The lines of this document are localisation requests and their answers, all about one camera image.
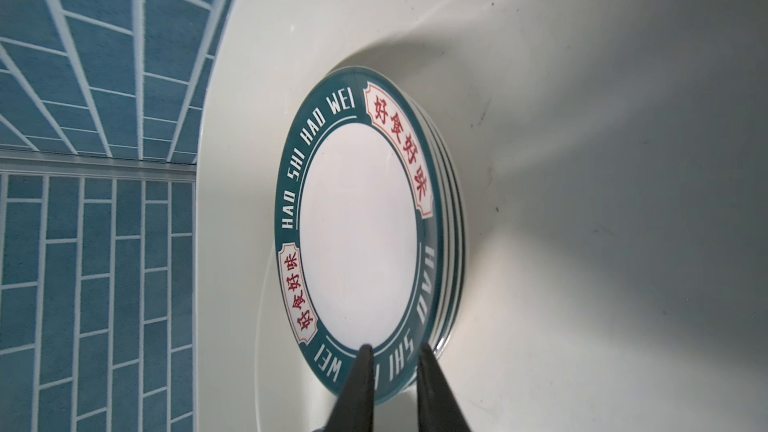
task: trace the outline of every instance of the stack of plates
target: stack of plates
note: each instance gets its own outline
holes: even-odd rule
[[[442,352],[466,261],[458,178],[432,120],[378,72],[332,72],[299,108],[275,247],[296,342],[334,394],[363,344],[378,404],[414,383],[421,343]]]

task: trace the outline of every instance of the blue tiled wall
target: blue tiled wall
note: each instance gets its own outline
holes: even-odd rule
[[[0,149],[195,163],[231,0],[0,0]]]
[[[194,184],[0,176],[0,430],[193,429]]]

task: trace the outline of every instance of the white basin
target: white basin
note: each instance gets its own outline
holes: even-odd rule
[[[440,363],[480,430],[768,430],[768,0],[235,0],[197,185],[198,430],[312,430],[276,284],[293,115],[338,65],[446,138],[471,256]],[[415,391],[376,409],[415,430]]]

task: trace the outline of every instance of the white curved surface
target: white curved surface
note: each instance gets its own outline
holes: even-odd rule
[[[389,142],[359,123],[331,132],[306,171],[301,261],[312,305],[350,349],[397,329],[416,270],[416,215],[406,171]]]
[[[235,0],[197,196],[198,430],[311,430],[333,398],[276,285],[294,112],[370,66],[466,194],[441,358],[474,430],[766,430],[768,0]],[[412,391],[376,409],[415,430]]]

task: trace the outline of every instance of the white plate center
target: white plate center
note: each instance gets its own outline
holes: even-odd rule
[[[395,331],[416,270],[416,213],[408,177],[376,130],[341,126],[322,143],[299,217],[306,287],[345,346],[380,345]]]

